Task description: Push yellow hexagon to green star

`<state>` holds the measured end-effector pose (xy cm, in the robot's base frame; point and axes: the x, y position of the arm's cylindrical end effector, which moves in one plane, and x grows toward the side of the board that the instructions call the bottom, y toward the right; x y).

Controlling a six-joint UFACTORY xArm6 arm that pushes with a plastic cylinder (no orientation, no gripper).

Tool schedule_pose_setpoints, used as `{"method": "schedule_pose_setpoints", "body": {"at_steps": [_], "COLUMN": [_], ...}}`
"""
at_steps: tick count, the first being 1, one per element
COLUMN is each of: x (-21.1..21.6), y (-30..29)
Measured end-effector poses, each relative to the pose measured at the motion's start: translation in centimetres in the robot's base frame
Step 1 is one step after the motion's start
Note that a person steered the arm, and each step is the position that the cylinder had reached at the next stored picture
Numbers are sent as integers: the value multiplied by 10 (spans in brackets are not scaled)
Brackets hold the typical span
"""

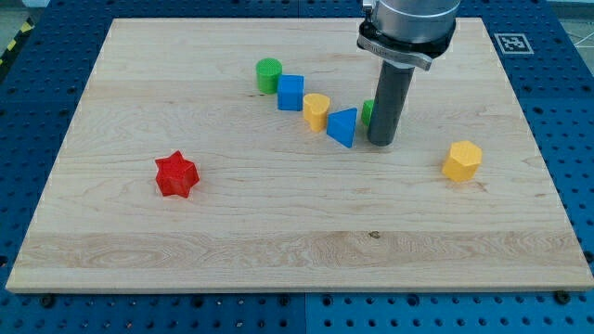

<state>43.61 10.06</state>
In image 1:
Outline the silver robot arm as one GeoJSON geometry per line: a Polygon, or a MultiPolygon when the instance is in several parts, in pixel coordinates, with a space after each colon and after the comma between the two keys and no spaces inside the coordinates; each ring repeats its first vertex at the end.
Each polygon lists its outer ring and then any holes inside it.
{"type": "Polygon", "coordinates": [[[398,68],[427,71],[448,49],[460,0],[365,0],[357,46],[398,68]]]}

